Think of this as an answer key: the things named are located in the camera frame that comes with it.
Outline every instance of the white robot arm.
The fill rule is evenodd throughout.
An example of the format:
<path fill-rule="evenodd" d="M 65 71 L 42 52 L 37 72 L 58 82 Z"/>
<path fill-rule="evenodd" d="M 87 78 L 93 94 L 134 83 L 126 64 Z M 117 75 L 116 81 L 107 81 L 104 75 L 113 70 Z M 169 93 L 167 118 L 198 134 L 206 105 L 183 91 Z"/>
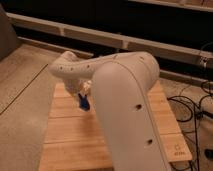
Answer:
<path fill-rule="evenodd" d="M 69 92 L 79 91 L 80 78 L 92 78 L 95 110 L 116 171 L 171 170 L 147 99 L 159 75 L 152 55 L 118 53 L 79 61 L 65 52 L 50 70 Z"/>

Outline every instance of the blue object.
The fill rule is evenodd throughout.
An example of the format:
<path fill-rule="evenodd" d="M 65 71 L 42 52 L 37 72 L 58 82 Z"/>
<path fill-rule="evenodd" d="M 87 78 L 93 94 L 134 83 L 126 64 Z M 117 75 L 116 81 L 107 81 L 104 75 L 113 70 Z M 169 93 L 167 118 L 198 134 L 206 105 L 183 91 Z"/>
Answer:
<path fill-rule="evenodd" d="M 78 93 L 78 97 L 79 97 L 79 107 L 85 111 L 90 110 L 90 104 L 87 99 L 87 95 L 83 97 L 80 93 Z"/>

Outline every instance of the electrical cord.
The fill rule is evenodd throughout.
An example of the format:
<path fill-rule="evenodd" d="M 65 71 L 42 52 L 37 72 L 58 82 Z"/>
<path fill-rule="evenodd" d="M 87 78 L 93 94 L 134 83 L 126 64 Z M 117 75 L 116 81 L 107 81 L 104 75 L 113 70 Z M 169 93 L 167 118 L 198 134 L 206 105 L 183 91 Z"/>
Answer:
<path fill-rule="evenodd" d="M 198 128 L 200 126 L 200 121 L 197 123 L 197 110 L 199 110 L 199 105 L 197 103 L 195 103 L 192 99 L 186 97 L 186 96 L 173 96 L 173 97 L 169 97 L 167 98 L 169 101 L 174 101 L 174 102 L 177 102 L 179 104 L 182 104 L 184 107 L 186 107 L 189 111 L 190 111 L 190 115 L 189 117 L 187 117 L 187 119 L 184 119 L 184 120 L 180 120 L 180 119 L 177 119 L 178 122 L 181 122 L 181 123 L 187 123 L 189 121 L 191 121 L 193 118 L 194 118 L 194 130 L 193 131 L 182 131 L 183 134 L 185 135 L 185 137 L 190 140 L 190 142 L 192 142 L 194 145 L 195 145 L 195 148 L 196 148 L 196 163 L 197 163 L 197 169 L 196 169 L 196 166 L 194 164 L 193 161 L 191 161 L 191 164 L 189 167 L 186 167 L 184 169 L 177 169 L 174 167 L 174 165 L 172 165 L 172 167 L 174 167 L 173 169 L 176 169 L 177 171 L 184 171 L 184 170 L 188 170 L 188 169 L 191 169 L 193 170 L 193 168 L 195 168 L 195 170 L 198 170 L 200 171 L 200 160 L 199 160 L 199 156 L 200 156 L 200 149 L 199 149 L 199 142 L 198 142 Z M 186 134 L 189 134 L 189 133 L 194 133 L 195 134 L 195 141 L 193 141 L 191 138 L 189 138 Z"/>

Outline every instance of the speckled floor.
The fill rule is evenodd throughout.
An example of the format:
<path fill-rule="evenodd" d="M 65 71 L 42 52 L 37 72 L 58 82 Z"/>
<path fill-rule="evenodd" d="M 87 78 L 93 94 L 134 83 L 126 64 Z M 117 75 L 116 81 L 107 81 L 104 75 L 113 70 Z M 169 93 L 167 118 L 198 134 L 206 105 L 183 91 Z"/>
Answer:
<path fill-rule="evenodd" d="M 18 52 L 0 62 L 0 171 L 37 171 L 56 79 L 48 72 L 58 53 L 22 45 Z M 187 85 L 160 78 L 167 97 L 178 95 Z M 205 93 L 195 86 L 183 95 L 198 101 Z M 204 108 L 213 112 L 213 100 Z M 171 104 L 177 117 L 185 111 Z M 181 125 L 190 129 L 192 123 Z M 199 127 L 201 171 L 213 170 L 213 161 L 204 156 L 213 148 L 213 120 L 203 118 Z"/>

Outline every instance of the wooden table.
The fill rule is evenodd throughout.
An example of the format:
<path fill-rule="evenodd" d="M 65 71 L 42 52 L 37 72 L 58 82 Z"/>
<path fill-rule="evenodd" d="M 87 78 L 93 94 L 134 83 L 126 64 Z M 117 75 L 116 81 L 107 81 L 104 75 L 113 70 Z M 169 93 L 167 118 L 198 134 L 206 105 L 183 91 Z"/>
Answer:
<path fill-rule="evenodd" d="M 159 82 L 148 96 L 169 162 L 191 160 L 191 153 Z M 91 107 L 89 112 L 81 110 L 78 102 L 64 90 L 63 83 L 58 83 L 49 114 L 39 171 L 98 170 L 111 167 L 112 162 L 94 108 Z"/>

